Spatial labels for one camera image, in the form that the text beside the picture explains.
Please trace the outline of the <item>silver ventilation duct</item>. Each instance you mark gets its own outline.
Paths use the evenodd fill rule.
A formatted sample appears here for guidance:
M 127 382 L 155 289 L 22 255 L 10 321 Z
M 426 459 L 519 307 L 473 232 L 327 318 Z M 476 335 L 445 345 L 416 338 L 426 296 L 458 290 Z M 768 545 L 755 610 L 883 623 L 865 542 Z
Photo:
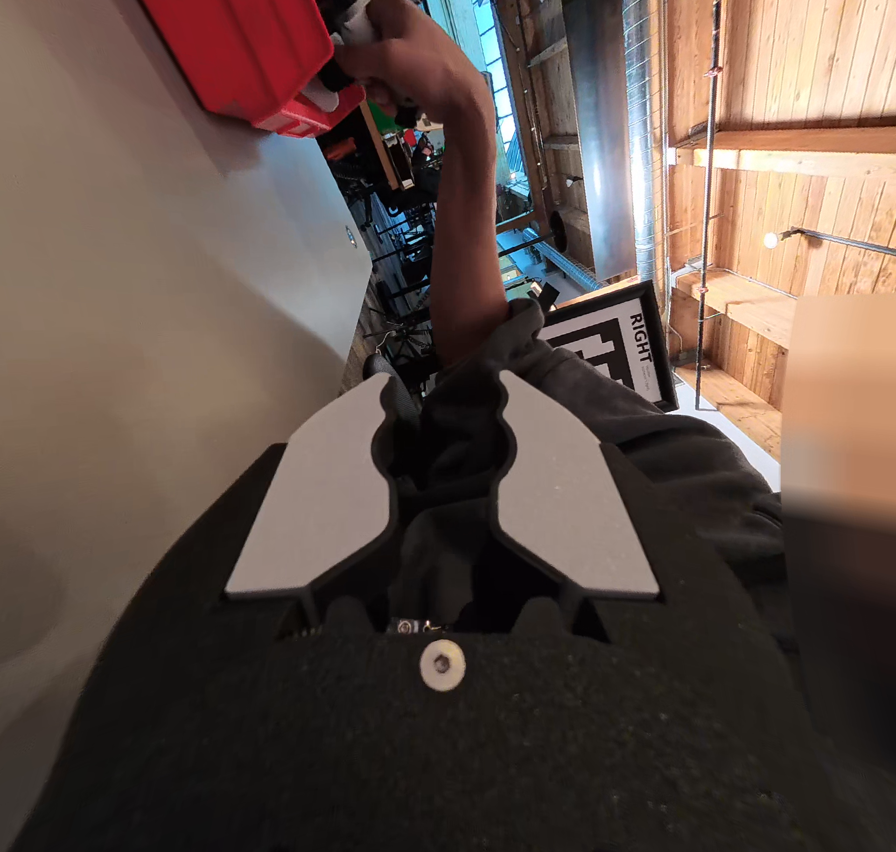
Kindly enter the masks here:
M 598 279 L 665 286 L 666 0 L 562 0 Z

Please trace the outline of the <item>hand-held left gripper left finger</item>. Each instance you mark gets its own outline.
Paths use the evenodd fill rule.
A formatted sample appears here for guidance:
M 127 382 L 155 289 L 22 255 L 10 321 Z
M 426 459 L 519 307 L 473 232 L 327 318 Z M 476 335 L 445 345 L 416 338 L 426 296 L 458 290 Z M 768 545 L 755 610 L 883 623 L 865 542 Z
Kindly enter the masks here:
M 312 600 L 393 525 L 392 491 L 374 456 L 387 422 L 378 374 L 312 415 L 288 439 L 237 563 L 230 600 Z

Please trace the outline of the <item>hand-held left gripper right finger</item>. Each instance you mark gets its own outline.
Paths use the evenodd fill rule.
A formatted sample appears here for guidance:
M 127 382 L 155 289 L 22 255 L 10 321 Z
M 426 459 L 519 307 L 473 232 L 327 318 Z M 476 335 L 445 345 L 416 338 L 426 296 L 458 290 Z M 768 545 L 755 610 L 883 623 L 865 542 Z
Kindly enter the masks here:
M 509 436 L 494 492 L 499 532 L 535 567 L 589 597 L 656 600 L 657 578 L 599 438 L 513 372 L 498 380 Z

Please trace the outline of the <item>person's right forearm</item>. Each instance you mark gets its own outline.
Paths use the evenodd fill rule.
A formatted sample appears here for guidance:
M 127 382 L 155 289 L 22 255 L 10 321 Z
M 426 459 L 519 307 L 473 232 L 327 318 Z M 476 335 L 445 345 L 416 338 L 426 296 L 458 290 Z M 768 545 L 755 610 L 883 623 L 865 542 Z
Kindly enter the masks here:
M 430 317 L 443 368 L 474 354 L 509 316 L 497 253 L 496 115 L 486 93 L 453 98 L 436 202 Z

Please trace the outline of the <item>printed marker board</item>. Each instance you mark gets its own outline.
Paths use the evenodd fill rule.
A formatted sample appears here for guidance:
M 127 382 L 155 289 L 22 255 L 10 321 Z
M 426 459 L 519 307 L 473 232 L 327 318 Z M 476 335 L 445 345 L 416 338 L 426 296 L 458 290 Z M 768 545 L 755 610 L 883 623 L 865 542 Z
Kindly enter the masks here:
M 662 412 L 679 408 L 653 283 L 605 286 L 550 310 L 539 338 L 592 365 Z

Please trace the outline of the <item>person's right hand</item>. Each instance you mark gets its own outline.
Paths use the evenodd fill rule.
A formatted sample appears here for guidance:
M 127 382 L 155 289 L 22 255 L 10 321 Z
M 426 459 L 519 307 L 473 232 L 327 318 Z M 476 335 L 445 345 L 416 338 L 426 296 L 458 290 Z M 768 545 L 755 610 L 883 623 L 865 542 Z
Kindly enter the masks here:
M 445 131 L 494 137 L 494 100 L 484 75 L 446 32 L 409 0 L 371 0 L 375 40 L 334 51 L 345 74 L 383 92 L 384 106 L 409 102 Z

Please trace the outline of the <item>red plastic bin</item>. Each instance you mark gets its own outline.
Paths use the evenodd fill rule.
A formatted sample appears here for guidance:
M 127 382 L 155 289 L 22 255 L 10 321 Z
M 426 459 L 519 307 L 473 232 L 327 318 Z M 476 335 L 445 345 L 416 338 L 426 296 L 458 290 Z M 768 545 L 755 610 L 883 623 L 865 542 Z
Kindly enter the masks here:
M 203 107 L 297 139 L 329 132 L 365 100 L 318 74 L 334 51 L 315 0 L 140 0 Z

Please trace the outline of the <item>wooden table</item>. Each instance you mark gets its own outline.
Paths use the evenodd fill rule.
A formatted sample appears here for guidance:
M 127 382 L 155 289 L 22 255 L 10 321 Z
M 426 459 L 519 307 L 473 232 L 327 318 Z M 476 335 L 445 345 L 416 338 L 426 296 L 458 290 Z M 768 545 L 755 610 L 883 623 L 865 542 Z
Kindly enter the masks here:
M 381 174 L 392 190 L 406 191 L 414 186 L 409 154 L 403 137 L 396 133 L 381 133 L 368 101 L 357 109 L 364 129 L 370 139 L 369 147 L 375 153 L 375 175 Z

